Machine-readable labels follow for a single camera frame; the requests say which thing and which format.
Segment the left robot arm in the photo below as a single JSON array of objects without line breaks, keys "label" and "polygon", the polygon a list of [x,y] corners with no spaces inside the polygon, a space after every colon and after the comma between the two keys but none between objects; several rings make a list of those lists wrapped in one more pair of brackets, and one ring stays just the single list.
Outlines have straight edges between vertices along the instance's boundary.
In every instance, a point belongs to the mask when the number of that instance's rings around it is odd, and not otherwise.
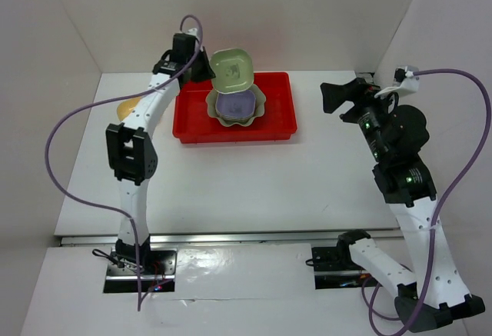
[{"label": "left robot arm", "polygon": [[105,131],[108,162],[118,180],[121,219],[115,252],[135,274],[151,267],[150,234],[147,225],[148,183],[158,167],[152,143],[157,124],[183,85],[214,77],[196,28],[174,34],[172,48],[156,63],[147,95],[128,100],[131,105],[120,123]]}]

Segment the yellow square plate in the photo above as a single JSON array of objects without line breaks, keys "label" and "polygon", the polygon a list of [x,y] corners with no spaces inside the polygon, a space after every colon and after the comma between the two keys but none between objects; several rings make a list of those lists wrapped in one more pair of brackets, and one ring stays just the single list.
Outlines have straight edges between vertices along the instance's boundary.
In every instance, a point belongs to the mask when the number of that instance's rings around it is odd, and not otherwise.
[{"label": "yellow square plate", "polygon": [[128,117],[135,110],[140,100],[141,97],[134,97],[122,101],[116,108],[118,120],[123,121],[126,117]]}]

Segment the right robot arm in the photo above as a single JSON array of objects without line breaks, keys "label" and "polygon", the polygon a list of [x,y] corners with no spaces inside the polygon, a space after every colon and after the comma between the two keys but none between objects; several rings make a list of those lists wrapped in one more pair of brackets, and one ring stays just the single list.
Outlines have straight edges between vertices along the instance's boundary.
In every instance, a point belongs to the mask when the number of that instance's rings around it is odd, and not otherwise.
[{"label": "right robot arm", "polygon": [[395,88],[380,89],[356,78],[320,88],[328,114],[352,103],[340,118],[361,129],[376,161],[374,180],[397,219],[413,266],[404,267],[368,232],[357,229],[339,235],[330,254],[319,257],[326,270],[367,271],[391,294],[399,321],[414,333],[484,313],[483,299],[470,292],[454,263],[440,223],[443,201],[419,156],[430,138],[427,120],[414,106],[398,103],[404,92],[414,90],[412,82],[402,80]]}]

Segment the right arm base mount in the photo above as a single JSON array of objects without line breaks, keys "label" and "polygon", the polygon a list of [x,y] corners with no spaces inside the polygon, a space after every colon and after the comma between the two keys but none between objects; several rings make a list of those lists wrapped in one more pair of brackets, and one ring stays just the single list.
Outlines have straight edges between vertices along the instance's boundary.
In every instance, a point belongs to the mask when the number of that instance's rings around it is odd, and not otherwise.
[{"label": "right arm base mount", "polygon": [[361,288],[365,281],[374,287],[377,283],[362,267],[344,262],[335,247],[313,247],[305,264],[314,271],[316,290]]}]

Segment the large green scalloped bowl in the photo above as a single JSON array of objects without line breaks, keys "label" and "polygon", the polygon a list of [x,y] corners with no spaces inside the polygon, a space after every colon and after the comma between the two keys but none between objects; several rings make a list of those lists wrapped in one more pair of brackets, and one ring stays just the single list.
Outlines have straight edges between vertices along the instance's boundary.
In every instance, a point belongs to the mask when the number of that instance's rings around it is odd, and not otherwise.
[{"label": "large green scalloped bowl", "polygon": [[264,93],[260,90],[260,88],[256,85],[252,85],[248,90],[251,90],[252,92],[254,92],[255,96],[256,96],[256,108],[254,110],[254,114],[250,117],[250,118],[247,118],[247,119],[239,119],[239,120],[232,120],[232,119],[226,119],[226,118],[222,118],[215,110],[215,102],[216,102],[216,99],[217,99],[217,96],[218,96],[218,93],[216,90],[212,89],[206,99],[205,99],[205,102],[206,102],[206,105],[207,105],[207,114],[210,118],[215,118],[219,121],[219,123],[222,125],[222,126],[225,126],[225,127],[231,127],[233,125],[239,125],[239,126],[242,126],[242,127],[248,127],[250,125],[252,125],[252,123],[254,122],[254,120],[256,118],[260,118],[264,115],[265,113],[265,103],[266,103],[266,96],[264,95]]}]

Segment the green square plate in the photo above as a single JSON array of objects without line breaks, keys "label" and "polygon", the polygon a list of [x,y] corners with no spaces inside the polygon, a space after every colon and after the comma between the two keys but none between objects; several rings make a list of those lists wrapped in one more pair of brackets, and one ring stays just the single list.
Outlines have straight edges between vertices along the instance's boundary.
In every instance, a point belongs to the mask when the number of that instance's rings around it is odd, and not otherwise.
[{"label": "green square plate", "polygon": [[213,89],[222,94],[248,90],[254,83],[251,56],[241,48],[229,48],[215,52],[209,61],[215,77]]}]

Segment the purple square plate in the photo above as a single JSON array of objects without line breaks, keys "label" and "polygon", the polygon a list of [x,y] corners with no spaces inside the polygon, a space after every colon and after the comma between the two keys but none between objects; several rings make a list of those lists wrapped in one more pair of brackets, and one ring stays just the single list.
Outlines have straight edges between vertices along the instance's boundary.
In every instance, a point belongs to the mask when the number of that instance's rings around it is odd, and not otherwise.
[{"label": "purple square plate", "polygon": [[256,96],[251,90],[236,93],[218,93],[215,110],[222,117],[232,120],[250,118],[256,108]]}]

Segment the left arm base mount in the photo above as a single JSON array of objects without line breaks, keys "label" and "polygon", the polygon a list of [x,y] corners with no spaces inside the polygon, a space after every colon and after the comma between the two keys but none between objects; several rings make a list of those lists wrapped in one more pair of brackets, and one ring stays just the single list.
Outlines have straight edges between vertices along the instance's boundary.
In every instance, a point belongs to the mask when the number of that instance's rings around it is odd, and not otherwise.
[{"label": "left arm base mount", "polygon": [[[137,265],[118,257],[115,249],[109,253],[93,249],[92,254],[107,261],[105,294],[131,294],[138,292]],[[167,293],[175,291],[175,273],[178,251],[174,248],[151,251],[141,267],[141,292]]]}]

